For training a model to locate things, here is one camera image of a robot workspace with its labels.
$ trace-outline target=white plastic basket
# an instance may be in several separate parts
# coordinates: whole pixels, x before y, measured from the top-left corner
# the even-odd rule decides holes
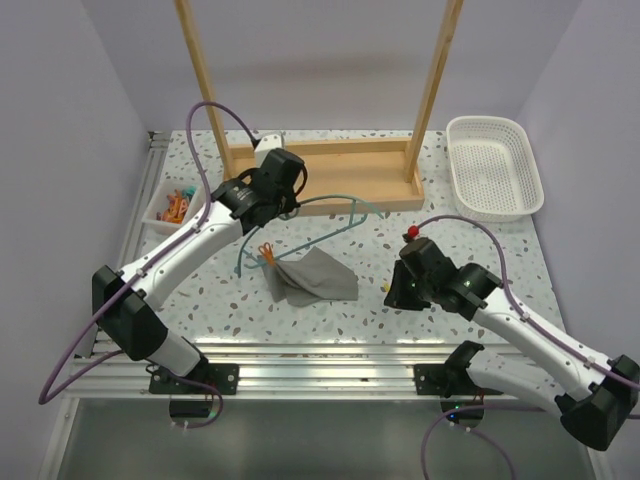
[[[142,223],[149,225],[149,227],[153,228],[161,235],[171,235],[178,230],[182,224],[156,220],[156,213],[162,213],[169,207],[167,195],[172,195],[175,193],[175,190],[183,190],[189,187],[196,187],[196,192],[193,194],[193,198],[189,203],[189,208],[184,215],[182,223],[191,220],[198,210],[200,210],[204,205],[204,188],[196,181],[187,182],[165,179],[160,182],[156,191],[153,193],[153,197],[151,197],[149,205],[147,205],[147,208],[142,215]]]
[[[447,125],[456,208],[483,222],[537,212],[544,192],[524,129],[500,117],[457,117]]]

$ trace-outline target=robotic arm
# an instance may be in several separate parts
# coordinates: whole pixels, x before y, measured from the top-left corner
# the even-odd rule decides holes
[[[98,325],[132,360],[147,359],[160,367],[160,373],[166,369],[174,376],[191,381],[206,383],[210,378],[206,357],[183,337],[170,331],[154,311],[193,270],[218,250],[299,206],[296,195],[304,183],[297,192],[294,185],[300,173],[306,182],[306,168],[300,158],[284,150],[283,146],[280,135],[263,137],[255,148],[258,167],[223,182],[211,195],[213,203],[204,221],[201,217],[205,215],[205,207],[143,258],[117,273],[104,266],[94,274],[94,312],[134,276],[140,277],[135,284],[136,290],[125,292],[98,320]],[[250,178],[248,184],[243,181],[245,178]],[[171,249],[177,239],[187,234],[190,234],[187,240]],[[166,250],[170,251],[143,270],[150,258]]]
[[[519,310],[526,312],[518,315],[502,281],[491,272],[474,263],[457,268],[429,238],[405,239],[408,244],[396,261],[385,305],[422,310],[436,303],[497,333],[543,369],[508,360],[467,341],[430,381],[441,386],[445,396],[468,391],[470,386],[513,395],[560,417],[565,429],[585,445],[606,450],[636,405],[638,392],[605,372],[637,383],[638,364],[624,355],[610,360],[510,294]],[[560,344],[579,351],[588,361],[581,362]]]

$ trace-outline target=speckled tabletop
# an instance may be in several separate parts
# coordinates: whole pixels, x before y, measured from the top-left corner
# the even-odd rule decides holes
[[[409,136],[407,131],[288,131],[290,141],[305,139]],[[247,143],[242,132],[228,132],[230,143]],[[222,165],[213,135],[195,132],[195,143],[213,186],[222,180]],[[506,343],[462,317],[432,308],[401,312],[383,305],[384,285],[391,282],[393,264],[403,246],[407,227],[430,216],[455,214],[443,132],[427,132],[419,160],[426,202],[422,211],[370,215],[355,229],[320,243],[325,252],[352,268],[359,277],[359,299],[354,302],[321,302],[296,308],[286,301],[274,304],[259,270],[234,274],[240,242],[225,247],[198,268],[169,297],[160,317],[177,333],[197,342],[261,344],[456,344],[463,340],[486,344]],[[184,131],[173,132],[162,172],[163,178],[194,180],[197,172]],[[304,217],[276,220],[260,231],[250,248],[269,241],[276,253],[300,245],[307,237],[320,236],[347,219]],[[514,223],[489,224],[503,245],[514,292],[538,313],[564,329],[556,297],[530,217]],[[499,274],[498,257],[490,240],[462,222],[441,221],[427,227],[428,234],[458,265],[474,261]],[[165,237],[144,233],[146,253]]]

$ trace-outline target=wooden stand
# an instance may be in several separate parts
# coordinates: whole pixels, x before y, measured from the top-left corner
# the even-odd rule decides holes
[[[190,2],[174,1],[202,98],[213,101],[215,91]],[[412,137],[287,143],[287,150],[302,157],[309,171],[309,181],[300,200],[342,193],[367,200],[383,211],[422,208],[425,197],[417,161],[463,2],[447,0]],[[224,164],[225,178],[254,167],[251,146],[229,147],[219,113],[213,108],[207,113]],[[348,213],[350,209],[348,200],[326,200],[305,205],[301,214]]]

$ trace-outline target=wooden post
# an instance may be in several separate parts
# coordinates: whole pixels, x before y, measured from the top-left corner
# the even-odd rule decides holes
[[[458,24],[458,17],[460,16],[463,3],[464,0],[447,0],[447,5],[444,8],[444,16],[440,24],[440,33],[438,33],[438,41],[436,42],[436,48],[433,52],[433,58],[431,59],[427,84],[422,94],[420,110],[418,110],[418,118],[413,128],[411,142],[409,142],[406,151],[407,161],[404,170],[404,179],[406,182],[411,182],[413,179],[416,164],[418,163],[418,156],[420,155],[420,148],[422,147],[424,134],[427,131],[427,124],[429,123],[431,110],[433,110],[433,104],[436,101],[440,79],[442,78],[442,72],[444,72],[444,65],[447,63],[449,47],[451,47],[451,41],[456,31],[456,25]]]
[[[191,62],[193,63],[193,69],[195,70],[196,77],[198,78],[198,85],[200,86],[202,98],[204,100],[215,101],[216,94],[213,89],[211,77],[209,76],[207,60],[204,56],[204,52],[202,51],[200,36],[198,35],[198,29],[193,18],[193,11],[191,10],[191,3],[189,0],[175,0],[175,5],[176,11],[178,12],[178,18],[182,24],[184,40],[187,43]],[[216,144],[218,145],[222,164],[224,165],[224,177],[233,177],[236,175],[236,172],[234,170],[231,150],[227,143],[227,137],[224,135],[224,124],[222,123],[220,112],[213,107],[207,107],[207,115],[209,116],[213,136],[215,137]]]

